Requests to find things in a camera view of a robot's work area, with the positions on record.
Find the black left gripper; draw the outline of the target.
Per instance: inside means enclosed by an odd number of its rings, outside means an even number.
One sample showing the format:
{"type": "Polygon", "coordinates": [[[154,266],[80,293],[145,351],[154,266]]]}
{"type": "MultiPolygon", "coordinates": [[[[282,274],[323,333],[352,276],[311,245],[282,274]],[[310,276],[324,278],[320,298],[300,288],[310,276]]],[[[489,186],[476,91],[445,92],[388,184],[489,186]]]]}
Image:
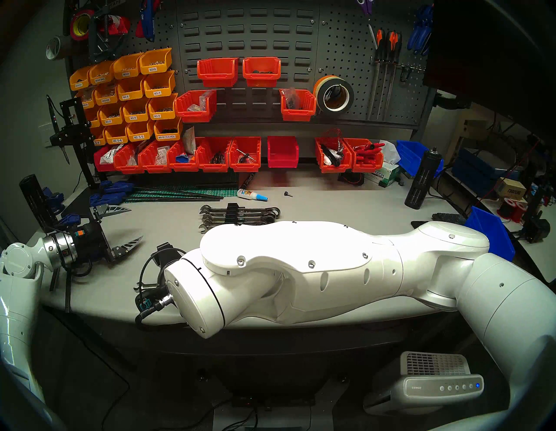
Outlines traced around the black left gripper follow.
{"type": "MultiPolygon", "coordinates": [[[[103,204],[90,207],[91,215],[95,220],[130,211],[130,209],[119,205],[103,204]]],[[[140,236],[125,244],[110,248],[100,222],[90,221],[82,226],[72,228],[72,240],[77,253],[76,263],[79,264],[87,263],[89,260],[96,262],[101,259],[107,262],[120,261],[129,256],[142,239],[143,236],[140,236]]]]}

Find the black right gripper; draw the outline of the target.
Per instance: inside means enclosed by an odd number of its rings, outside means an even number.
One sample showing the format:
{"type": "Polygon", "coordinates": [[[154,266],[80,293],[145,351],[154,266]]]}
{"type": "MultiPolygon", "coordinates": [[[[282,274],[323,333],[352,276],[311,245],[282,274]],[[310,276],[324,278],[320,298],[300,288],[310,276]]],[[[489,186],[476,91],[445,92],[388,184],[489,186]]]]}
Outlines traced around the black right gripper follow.
{"type": "Polygon", "coordinates": [[[151,254],[151,261],[159,268],[157,279],[163,279],[164,270],[185,254],[185,251],[175,248],[169,243],[157,246],[157,251],[151,254]]]}

